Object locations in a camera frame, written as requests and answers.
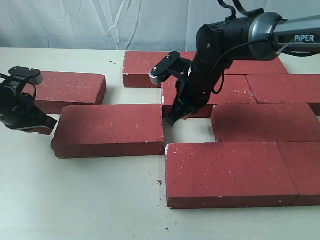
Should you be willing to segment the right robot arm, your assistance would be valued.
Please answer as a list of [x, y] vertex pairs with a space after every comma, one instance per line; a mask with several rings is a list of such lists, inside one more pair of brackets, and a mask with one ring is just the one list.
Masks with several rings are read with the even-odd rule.
[[274, 12], [203, 25], [192, 61], [171, 52], [168, 72], [177, 78], [176, 97], [167, 123], [196, 114], [217, 95], [219, 81], [234, 61], [272, 61], [279, 54], [312, 56], [320, 52], [320, 17], [285, 20]]

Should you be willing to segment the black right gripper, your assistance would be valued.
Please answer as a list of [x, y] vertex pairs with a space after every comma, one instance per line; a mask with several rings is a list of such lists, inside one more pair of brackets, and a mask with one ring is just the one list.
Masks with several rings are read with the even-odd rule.
[[224, 60], [218, 64], [214, 62], [207, 64], [195, 58], [185, 73], [185, 78], [176, 86], [177, 94], [166, 120], [168, 125], [173, 127], [180, 119], [185, 121], [197, 116], [198, 111], [209, 102], [212, 90], [224, 71]]

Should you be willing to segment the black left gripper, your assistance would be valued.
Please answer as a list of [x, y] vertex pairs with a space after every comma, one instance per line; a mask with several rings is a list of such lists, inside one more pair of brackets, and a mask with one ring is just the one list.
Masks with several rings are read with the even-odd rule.
[[49, 136], [57, 120], [35, 106], [37, 90], [33, 94], [15, 92], [13, 86], [0, 86], [0, 121], [10, 130], [24, 130]]

